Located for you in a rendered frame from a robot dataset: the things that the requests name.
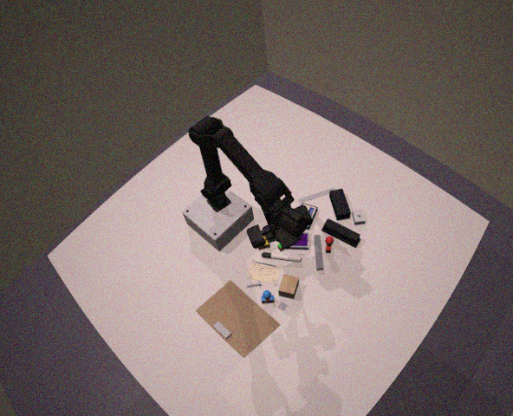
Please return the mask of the brown clipboard with grey clip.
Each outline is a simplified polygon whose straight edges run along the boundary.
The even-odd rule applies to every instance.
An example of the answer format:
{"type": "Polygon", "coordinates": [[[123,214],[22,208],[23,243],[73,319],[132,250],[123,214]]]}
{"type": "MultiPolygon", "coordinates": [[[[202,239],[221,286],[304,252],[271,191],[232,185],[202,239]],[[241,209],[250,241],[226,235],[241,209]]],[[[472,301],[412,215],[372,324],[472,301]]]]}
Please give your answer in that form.
{"type": "Polygon", "coordinates": [[[196,311],[243,357],[280,325],[231,280],[196,311]]]}

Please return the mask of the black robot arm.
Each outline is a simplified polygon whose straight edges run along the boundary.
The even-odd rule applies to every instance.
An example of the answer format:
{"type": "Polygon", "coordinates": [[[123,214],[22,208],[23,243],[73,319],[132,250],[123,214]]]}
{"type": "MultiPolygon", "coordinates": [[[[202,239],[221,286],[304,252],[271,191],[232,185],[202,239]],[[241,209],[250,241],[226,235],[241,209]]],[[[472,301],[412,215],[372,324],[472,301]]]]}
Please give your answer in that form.
{"type": "Polygon", "coordinates": [[[249,181],[250,191],[260,204],[265,218],[279,225],[271,232],[282,248],[288,249],[301,240],[308,226],[308,219],[291,207],[291,203],[295,201],[292,192],[280,178],[263,169],[250,156],[221,119],[205,116],[189,129],[189,138],[199,146],[203,157],[207,177],[201,193],[215,212],[231,203],[225,196],[225,191],[231,187],[231,180],[221,171],[217,150],[219,148],[249,181]],[[286,197],[280,199],[283,194],[286,197]]]}

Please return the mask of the tan cardboard box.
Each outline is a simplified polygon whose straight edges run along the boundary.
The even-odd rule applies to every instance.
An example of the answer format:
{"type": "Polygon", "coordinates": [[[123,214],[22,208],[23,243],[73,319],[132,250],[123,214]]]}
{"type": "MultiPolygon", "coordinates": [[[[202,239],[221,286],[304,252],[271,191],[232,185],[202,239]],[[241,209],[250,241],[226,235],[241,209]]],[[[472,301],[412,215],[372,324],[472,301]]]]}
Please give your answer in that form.
{"type": "Polygon", "coordinates": [[[299,277],[289,276],[283,274],[282,281],[278,290],[279,296],[287,297],[289,299],[295,298],[295,293],[298,287],[299,277]]]}

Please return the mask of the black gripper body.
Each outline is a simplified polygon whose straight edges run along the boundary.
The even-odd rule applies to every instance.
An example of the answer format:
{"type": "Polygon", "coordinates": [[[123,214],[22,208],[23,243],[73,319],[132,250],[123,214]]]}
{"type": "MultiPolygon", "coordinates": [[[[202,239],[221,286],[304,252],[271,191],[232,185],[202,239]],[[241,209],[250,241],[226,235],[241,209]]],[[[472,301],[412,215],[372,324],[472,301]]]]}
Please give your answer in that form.
{"type": "MultiPolygon", "coordinates": [[[[305,205],[296,207],[295,210],[300,212],[305,218],[308,219],[308,226],[313,223],[313,220],[312,220],[312,218],[308,212],[308,209],[306,208],[305,205]]],[[[272,235],[271,231],[274,227],[276,227],[276,226],[279,227],[279,225],[277,224],[277,222],[271,223],[267,219],[266,219],[266,221],[267,221],[268,225],[264,226],[264,230],[262,230],[262,231],[260,230],[258,224],[247,229],[248,237],[249,237],[251,245],[254,249],[260,248],[266,244],[263,236],[265,236],[268,241],[274,239],[274,236],[272,235]]]]}

